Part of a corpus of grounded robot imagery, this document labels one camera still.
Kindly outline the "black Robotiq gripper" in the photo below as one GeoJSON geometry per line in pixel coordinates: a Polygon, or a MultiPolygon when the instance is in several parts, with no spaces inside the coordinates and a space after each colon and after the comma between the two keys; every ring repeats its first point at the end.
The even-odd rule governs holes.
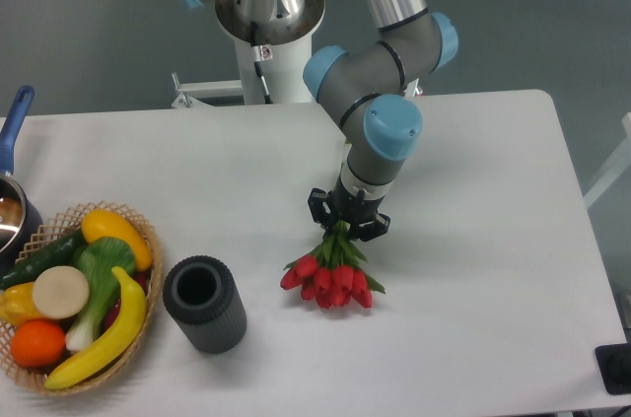
{"type": "Polygon", "coordinates": [[[350,226],[350,239],[369,242],[387,233],[390,216],[378,213],[383,198],[370,199],[367,193],[351,193],[341,178],[331,191],[314,187],[308,198],[313,220],[325,230],[331,230],[338,221],[350,226]]]}

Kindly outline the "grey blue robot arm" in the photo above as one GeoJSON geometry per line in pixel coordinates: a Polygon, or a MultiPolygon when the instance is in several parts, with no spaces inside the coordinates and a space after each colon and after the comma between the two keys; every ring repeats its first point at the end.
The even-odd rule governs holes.
{"type": "Polygon", "coordinates": [[[417,82],[458,50],[451,21],[425,0],[368,0],[380,37],[350,54],[312,48],[324,0],[183,1],[212,7],[233,40],[246,104],[315,102],[345,136],[349,152],[335,186],[310,194],[314,221],[327,231],[344,222],[362,242],[384,235],[390,219],[380,205],[422,129],[412,102],[417,82]]]}

